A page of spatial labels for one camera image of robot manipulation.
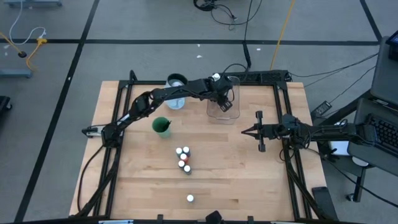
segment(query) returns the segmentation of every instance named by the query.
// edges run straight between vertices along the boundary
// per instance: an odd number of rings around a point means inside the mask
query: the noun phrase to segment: wooden board
[[[93,124],[111,120],[118,82],[103,82]],[[154,85],[134,85],[132,100]],[[294,116],[311,124],[302,83],[288,83]],[[280,98],[284,107],[283,94]],[[279,159],[282,144],[265,140],[266,152],[257,150],[258,141],[241,134],[257,122],[255,112],[263,111],[263,123],[277,123],[272,87],[241,86],[240,117],[233,125],[208,122],[206,101],[186,98],[181,110],[163,104],[148,118],[130,125],[125,132],[111,218],[202,220],[214,210],[225,220],[293,220],[284,163]],[[161,139],[151,124],[158,116],[172,121],[169,139]],[[82,168],[100,147],[101,139],[89,139]],[[177,167],[175,148],[189,146],[192,175]],[[315,142],[311,148],[317,150]],[[98,186],[104,150],[91,162],[83,181],[84,205]],[[302,151],[302,163],[309,191],[326,186],[319,157]],[[77,212],[76,193],[70,214]],[[195,197],[187,202],[187,195]],[[107,193],[103,195],[104,211]],[[302,200],[298,194],[300,213]]]

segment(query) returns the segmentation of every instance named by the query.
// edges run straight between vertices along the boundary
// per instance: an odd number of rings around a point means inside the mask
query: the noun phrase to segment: small bottle
[[[187,196],[187,201],[188,202],[193,202],[193,195],[188,195]]]
[[[192,173],[191,167],[188,166],[188,165],[186,165],[186,166],[184,167],[184,172],[185,172],[185,174],[187,174],[187,175],[191,175],[191,173]]]
[[[179,167],[181,170],[184,170],[185,162],[184,162],[184,161],[179,161],[179,162],[178,162],[178,167]]]
[[[182,153],[182,149],[180,147],[175,149],[175,153],[177,154],[177,157],[180,158],[181,153]]]
[[[191,150],[189,149],[188,146],[185,146],[182,151],[188,156],[191,157]]]
[[[182,153],[182,154],[180,155],[180,159],[181,159],[182,161],[184,161],[185,163],[188,162],[188,156],[187,156],[185,153]]]

